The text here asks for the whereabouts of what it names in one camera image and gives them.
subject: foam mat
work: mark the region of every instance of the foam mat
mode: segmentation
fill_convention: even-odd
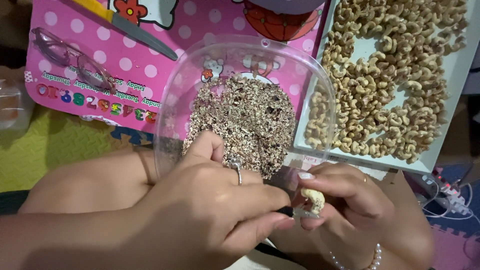
[[[129,141],[121,129],[37,105],[25,134],[0,131],[0,192],[30,189],[49,170],[126,148]]]

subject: fingernail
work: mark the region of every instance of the fingernail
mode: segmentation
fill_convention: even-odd
[[[315,179],[315,176],[308,172],[299,172],[299,177],[302,180]]]
[[[288,230],[295,225],[294,218],[285,218],[280,221],[275,222],[275,230]]]

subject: plastic container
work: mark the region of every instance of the plastic container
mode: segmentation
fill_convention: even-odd
[[[0,80],[0,130],[27,131],[34,106],[23,82]]]
[[[215,39],[214,44],[201,41],[186,50],[167,81],[156,120],[155,159],[159,177],[168,173],[180,160],[193,100],[198,89],[215,77],[228,78],[235,73],[242,73],[247,78],[253,78],[255,73],[256,79],[267,83],[276,84],[280,81],[279,86],[290,97],[297,119],[300,118],[304,101],[310,100],[308,90],[311,92],[312,86],[319,83],[326,89],[329,99],[327,106],[335,108],[330,80],[310,55],[261,37],[226,35],[216,36]],[[328,116],[331,123],[326,129],[328,142],[331,143],[335,110],[328,111]],[[319,153],[324,160],[328,156],[329,145]]]

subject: hand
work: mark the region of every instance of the hand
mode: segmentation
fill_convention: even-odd
[[[342,266],[368,267],[376,244],[394,217],[394,205],[364,173],[345,163],[322,163],[299,174],[302,187],[321,191],[327,203],[321,219],[302,218],[305,230],[315,230],[318,248],[327,261],[329,252]]]
[[[184,159],[134,207],[155,233],[139,243],[161,243],[145,259],[162,261],[163,269],[223,269],[249,253],[274,229],[294,220],[276,209],[290,204],[279,188],[263,184],[255,172],[224,168],[223,141],[203,132]]]

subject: printed number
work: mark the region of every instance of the printed number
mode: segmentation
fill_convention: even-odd
[[[41,95],[42,97],[48,95],[48,86],[46,86],[45,84],[36,85],[36,93]]]
[[[108,108],[110,106],[110,101],[101,99],[98,101],[98,105],[100,106],[100,109],[102,111],[108,111]]]
[[[64,90],[63,95],[61,95],[60,99],[65,103],[70,103],[72,101],[72,96],[70,96],[70,91]]]
[[[87,108],[96,110],[96,105],[92,104],[95,101],[96,97],[88,96],[87,97]]]
[[[143,121],[144,120],[144,113],[145,110],[142,110],[142,109],[136,109],[135,110],[135,118],[138,120],[138,121]]]
[[[146,121],[147,123],[150,123],[150,124],[154,124],[154,123],[155,123],[156,112],[151,112],[151,111],[147,110],[147,111],[145,112],[145,115],[146,115],[145,121]]]
[[[112,104],[112,111],[110,114],[112,115],[120,115],[121,113],[121,104],[120,103],[113,103]]]
[[[59,89],[56,88],[56,87],[49,86],[49,87],[48,87],[48,97],[49,97],[49,98],[52,98],[52,99],[58,98],[58,97],[57,97],[57,91],[58,91],[58,90],[59,90]]]
[[[132,112],[133,112],[132,106],[128,106],[128,105],[123,106],[123,117],[129,116]]]
[[[80,93],[75,93],[73,95],[73,103],[77,106],[83,106],[85,103],[85,96]]]

